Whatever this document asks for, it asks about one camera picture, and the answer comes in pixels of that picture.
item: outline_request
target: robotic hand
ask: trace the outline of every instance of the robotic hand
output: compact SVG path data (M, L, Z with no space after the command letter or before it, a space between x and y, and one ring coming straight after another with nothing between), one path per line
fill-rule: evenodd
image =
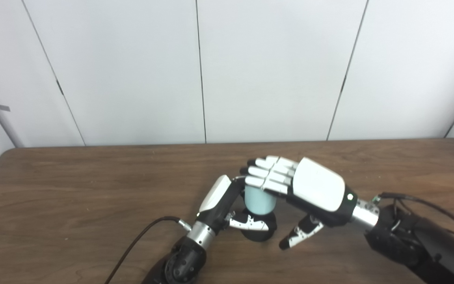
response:
M150 269L142 284L192 284L206 263L206 250L213 239L231 226L244 231L271 232L276 223L258 220L250 214L229 212L245 189L242 180L220 176L204 198L193 226L180 221L188 230L171 252Z
M280 248L295 246L323 225L351 222L364 230L373 250L407 266L424 282L454 284L454 236L432 221L395 205L379 208L358 199L341 176L308 158L299 163L275 156L250 160L241 173L246 185L285 198L308 214ZM397 196L403 194L380 194L374 200Z

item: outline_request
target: wood grain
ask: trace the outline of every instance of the wood grain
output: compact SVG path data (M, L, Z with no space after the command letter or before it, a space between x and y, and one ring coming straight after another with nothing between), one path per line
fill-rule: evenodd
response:
M146 224L164 215L193 221L218 176L266 155L310 157L364 199L403 192L454 213L454 139L13 149L0 158L0 284L103 283ZM421 283L370 250L353 225L282 252L277 243L304 214L283 201L275 213L279 229L266 243L221 232L199 283ZM113 283L140 283L183 234L171 222L156 225Z

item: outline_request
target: black robot arm segment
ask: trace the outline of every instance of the black robot arm segment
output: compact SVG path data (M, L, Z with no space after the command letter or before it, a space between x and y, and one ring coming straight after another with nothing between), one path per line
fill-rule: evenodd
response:
M389 205L365 235L373 250L428 284L454 284L454 236L432 221Z

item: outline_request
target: robotic finger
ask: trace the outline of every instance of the robotic finger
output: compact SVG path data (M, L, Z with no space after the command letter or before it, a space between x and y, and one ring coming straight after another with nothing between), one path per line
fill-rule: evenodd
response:
M308 214L299 222L297 226L295 226L287 237L279 242L279 248L281 250L289 249L299 244L301 241L312 237L319 230L322 230L322 228L323 224L320 220Z

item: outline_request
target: silver cylindrical joint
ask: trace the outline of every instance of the silver cylindrical joint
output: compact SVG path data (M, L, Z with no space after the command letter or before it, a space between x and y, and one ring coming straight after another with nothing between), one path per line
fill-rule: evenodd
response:
M351 222L360 225L363 229L370 231L378 222L380 209L371 202L357 200L353 209Z
M195 222L194 226L192 226L192 230L187 234L189 239L192 239L204 249L209 247L209 244L211 244L211 241L213 241L215 236L216 234L212 228L199 221Z

